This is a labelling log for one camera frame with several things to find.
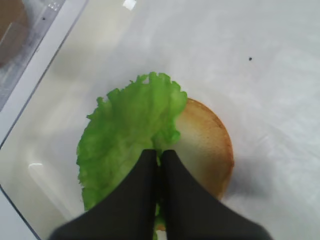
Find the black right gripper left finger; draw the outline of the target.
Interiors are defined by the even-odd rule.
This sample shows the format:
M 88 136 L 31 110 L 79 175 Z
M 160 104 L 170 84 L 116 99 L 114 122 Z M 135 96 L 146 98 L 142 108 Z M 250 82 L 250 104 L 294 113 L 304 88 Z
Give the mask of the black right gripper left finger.
M 157 154 L 143 150 L 125 179 L 100 203 L 57 228 L 51 240 L 151 240 L 156 211 Z

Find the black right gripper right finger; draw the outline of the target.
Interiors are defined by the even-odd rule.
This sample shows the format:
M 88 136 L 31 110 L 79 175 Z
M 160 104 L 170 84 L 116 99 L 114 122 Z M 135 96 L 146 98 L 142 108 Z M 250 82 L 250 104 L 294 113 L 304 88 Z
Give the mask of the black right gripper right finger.
M 241 216 L 209 194 L 174 150 L 160 158 L 162 209 L 169 240 L 270 240 L 261 225 Z

